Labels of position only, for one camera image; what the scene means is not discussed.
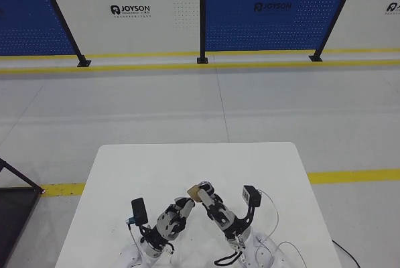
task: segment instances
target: white cable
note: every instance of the white cable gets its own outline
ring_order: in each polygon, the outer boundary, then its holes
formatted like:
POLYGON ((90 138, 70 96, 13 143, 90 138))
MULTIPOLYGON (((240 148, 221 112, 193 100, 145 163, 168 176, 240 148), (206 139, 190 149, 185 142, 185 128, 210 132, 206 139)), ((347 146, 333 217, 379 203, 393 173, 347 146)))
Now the white cable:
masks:
POLYGON ((302 257, 300 251, 298 250, 298 248, 297 248, 294 244, 292 244, 292 243, 289 242, 289 241, 283 241, 283 242, 281 242, 280 244, 278 244, 277 248, 276 248, 275 251, 274 251, 274 254, 279 250, 279 247, 280 247, 282 244, 289 244, 289 245, 293 246, 293 248, 298 252, 299 256, 301 257, 301 260, 302 260, 302 262, 304 263, 304 266, 307 268, 306 261, 304 261, 304 258, 302 257))
POLYGON ((275 209, 275 213, 276 213, 276 215, 277 215, 277 222, 275 223, 275 226, 274 226, 273 230, 269 233, 269 235, 267 236, 267 238, 263 239, 263 241, 259 240, 259 242, 261 242, 261 243, 259 244, 259 246, 257 247, 257 249, 256 249, 256 251, 255 251, 255 260, 256 260, 256 262, 258 263, 258 258, 257 258, 258 250, 259 250, 261 247, 265 247, 266 249, 268 249, 268 248, 264 245, 264 242, 265 242, 267 239, 269 239, 270 236, 275 232, 275 229, 277 229, 277 226, 279 225, 280 216, 279 216, 279 211, 277 210, 277 207, 275 206, 273 199, 272 199, 271 197, 269 197, 269 195, 268 195, 266 192, 264 192, 264 191, 262 191, 262 190, 260 190, 260 189, 257 189, 257 190, 258 190, 258 192, 261 192, 261 193, 263 193, 264 195, 266 195, 266 196, 268 197, 268 199, 271 201, 271 203, 273 203, 273 206, 274 206, 274 209, 275 209))
MULTIPOLYGON (((274 209, 275 209, 275 213, 276 213, 276 215, 277 215, 277 222, 275 223, 275 226, 274 226, 273 230, 269 233, 269 235, 267 236, 267 238, 264 239, 264 240, 261 242, 261 244, 259 244, 259 246, 257 247, 257 250, 256 250, 256 252, 255 252, 255 260, 256 260, 257 263, 258 263, 257 253, 258 253, 259 248, 265 247, 265 248, 269 251, 269 249, 268 249, 263 243, 264 243, 267 239, 269 239, 269 238, 271 237, 271 235, 275 232, 275 229, 277 229, 277 226, 279 225, 279 220, 280 220, 279 211, 277 210, 277 207, 275 206, 273 199, 271 199, 271 197, 269 197, 269 195, 268 195, 266 192, 264 192, 264 191, 262 191, 262 190, 260 190, 260 189, 258 189, 258 192, 261 192, 261 193, 263 193, 264 195, 266 195, 266 196, 268 197, 268 199, 271 201, 271 203, 273 203, 273 206, 274 206, 274 209)), ((291 246, 294 247, 294 249, 298 252, 299 256, 301 257, 301 260, 302 260, 302 262, 304 263, 304 266, 307 268, 306 261, 305 261, 304 258, 302 257, 300 251, 298 250, 298 248, 297 248, 294 244, 292 244, 292 243, 289 242, 289 241, 283 241, 283 242, 281 242, 280 244, 278 244, 277 248, 275 249, 274 255, 275 255, 276 252, 279 250, 279 247, 280 247, 282 244, 285 244, 285 243, 290 244, 291 246)))
POLYGON ((135 246, 137 247, 137 250, 138 250, 138 251, 139 251, 139 253, 141 254, 141 251, 140 251, 139 245, 137 244, 137 242, 136 242, 136 241, 135 241, 135 239, 134 239, 133 232, 131 232, 131 228, 128 228, 128 230, 130 231, 131 238, 133 239, 133 241, 134 241, 134 244, 135 244, 135 246))
POLYGON ((264 191, 262 191, 260 189, 258 189, 258 192, 261 192, 264 195, 266 195, 268 197, 268 199, 271 201, 271 203, 273 203, 273 206, 274 206, 274 209, 275 209, 275 213, 277 215, 277 222, 275 223, 274 229, 269 233, 269 235, 267 237, 267 238, 270 238, 271 235, 275 232, 275 229, 277 229, 277 226, 279 225, 279 221, 280 221, 279 211, 277 210, 277 207, 275 206, 273 199, 271 199, 271 197, 269 197, 269 195, 266 192, 264 192, 264 191))

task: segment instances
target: white wall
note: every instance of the white wall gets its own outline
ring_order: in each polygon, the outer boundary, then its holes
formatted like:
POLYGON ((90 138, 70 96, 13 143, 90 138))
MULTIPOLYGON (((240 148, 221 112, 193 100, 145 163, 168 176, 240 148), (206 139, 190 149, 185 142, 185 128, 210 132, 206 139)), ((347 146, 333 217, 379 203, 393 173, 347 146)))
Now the white wall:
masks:
POLYGON ((386 14, 399 0, 347 0, 326 48, 400 48, 400 12, 386 14))
MULTIPOLYGON (((199 50, 199 0, 58 2, 83 54, 199 50), (148 5, 151 17, 116 18, 112 5, 148 5)), ((391 2, 347 0, 326 48, 400 48, 400 14, 386 14, 391 2)))

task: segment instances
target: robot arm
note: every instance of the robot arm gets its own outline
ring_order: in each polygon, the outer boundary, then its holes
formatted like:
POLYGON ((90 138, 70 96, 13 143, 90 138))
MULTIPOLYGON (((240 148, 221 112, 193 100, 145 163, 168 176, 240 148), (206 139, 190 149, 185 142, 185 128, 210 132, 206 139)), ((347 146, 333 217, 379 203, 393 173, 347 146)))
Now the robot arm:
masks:
POLYGON ((275 243, 265 234, 256 233, 251 227, 255 208, 261 205, 261 195, 253 186, 244 186, 243 199, 247 206, 246 217, 240 219, 214 193, 210 182, 201 182, 188 190, 196 202, 201 202, 208 217, 215 221, 225 234, 234 254, 214 262, 216 266, 229 266, 235 261, 244 268, 289 268, 291 265, 275 243))
POLYGON ((144 226, 148 223, 148 219, 143 199, 138 198, 131 202, 134 217, 128 219, 126 223, 130 232, 131 224, 138 226, 142 237, 137 239, 135 245, 126 247, 111 268, 134 266, 150 268, 161 257, 166 245, 172 248, 172 252, 174 251, 174 247, 169 241, 174 241, 185 229, 186 219, 195 206, 191 198, 181 197, 174 201, 175 204, 170 204, 158 217, 157 224, 153 228, 144 226))

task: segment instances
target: post base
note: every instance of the post base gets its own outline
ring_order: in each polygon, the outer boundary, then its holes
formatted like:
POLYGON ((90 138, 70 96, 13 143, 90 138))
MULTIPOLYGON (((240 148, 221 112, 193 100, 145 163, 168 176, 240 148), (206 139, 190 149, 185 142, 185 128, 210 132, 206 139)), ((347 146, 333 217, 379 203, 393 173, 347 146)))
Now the post base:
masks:
POLYGON ((314 55, 308 57, 312 60, 312 62, 323 62, 320 57, 315 57, 314 55))
POLYGON ((198 64, 207 64, 208 58, 197 58, 197 63, 198 64))
POLYGON ((78 67, 89 67, 90 64, 91 64, 90 60, 84 60, 84 61, 79 62, 78 67))

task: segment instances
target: black metal stand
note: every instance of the black metal stand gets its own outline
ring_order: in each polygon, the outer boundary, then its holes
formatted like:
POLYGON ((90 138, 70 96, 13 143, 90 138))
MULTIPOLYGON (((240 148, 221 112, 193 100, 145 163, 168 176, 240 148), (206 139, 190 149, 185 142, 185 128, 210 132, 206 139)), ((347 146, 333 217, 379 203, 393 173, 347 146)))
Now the black metal stand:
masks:
POLYGON ((200 0, 200 57, 198 64, 208 63, 206 58, 206 0, 200 0))
POLYGON ((332 30, 334 29, 336 20, 340 16, 341 10, 344 7, 344 4, 346 3, 346 0, 340 0, 340 4, 334 14, 334 17, 332 18, 331 24, 328 27, 328 30, 326 31, 326 35, 324 39, 322 40, 322 43, 320 44, 320 47, 314 52, 314 55, 308 56, 312 62, 321 62, 322 59, 320 58, 320 55, 322 55, 323 49, 325 48, 326 42, 328 41, 329 36, 332 33, 332 30))
POLYGON ((91 61, 87 60, 85 58, 85 56, 82 55, 82 53, 80 53, 78 44, 76 43, 76 41, 74 41, 74 37, 72 35, 72 32, 70 31, 70 28, 68 27, 66 19, 64 19, 63 13, 61 12, 61 9, 57 4, 57 0, 51 0, 51 5, 54 8, 54 11, 58 16, 58 19, 60 20, 60 22, 61 22, 61 24, 62 24, 62 26, 64 28, 64 31, 66 32, 66 35, 67 35, 68 39, 70 40, 70 43, 72 44, 74 52, 78 56, 78 59, 79 59, 78 67, 88 67, 88 66, 90 66, 91 61))
POLYGON ((0 188, 0 268, 15 248, 26 222, 44 189, 0 158, 0 173, 6 168, 31 187, 0 188))

